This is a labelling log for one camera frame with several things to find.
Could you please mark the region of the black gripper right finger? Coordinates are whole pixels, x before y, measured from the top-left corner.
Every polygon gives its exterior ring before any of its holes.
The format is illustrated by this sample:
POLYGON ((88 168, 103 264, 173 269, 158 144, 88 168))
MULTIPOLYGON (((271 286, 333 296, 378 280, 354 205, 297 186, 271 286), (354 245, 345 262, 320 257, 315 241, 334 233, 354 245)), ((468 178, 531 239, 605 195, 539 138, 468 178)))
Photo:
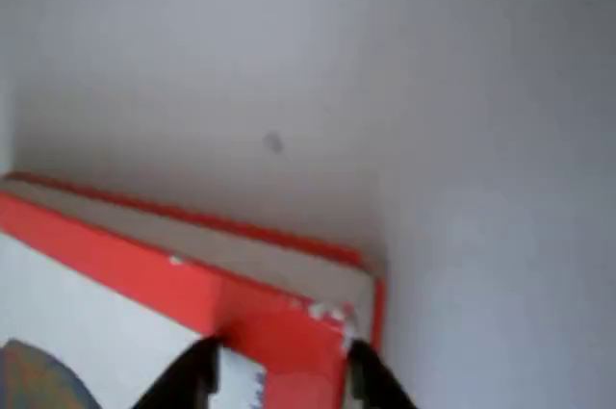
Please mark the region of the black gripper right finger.
POLYGON ((360 408, 417 408, 368 342, 353 340, 346 361, 352 399, 360 408))

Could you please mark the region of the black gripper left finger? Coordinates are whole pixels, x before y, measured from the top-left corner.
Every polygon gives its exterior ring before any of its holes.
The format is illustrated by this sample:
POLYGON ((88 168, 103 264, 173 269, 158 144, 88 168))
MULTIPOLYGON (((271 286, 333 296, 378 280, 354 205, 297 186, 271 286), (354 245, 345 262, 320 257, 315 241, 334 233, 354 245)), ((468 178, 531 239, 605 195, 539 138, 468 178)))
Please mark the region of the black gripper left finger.
POLYGON ((136 409, 207 409, 219 388, 217 336, 200 339, 180 354, 136 402, 136 409))

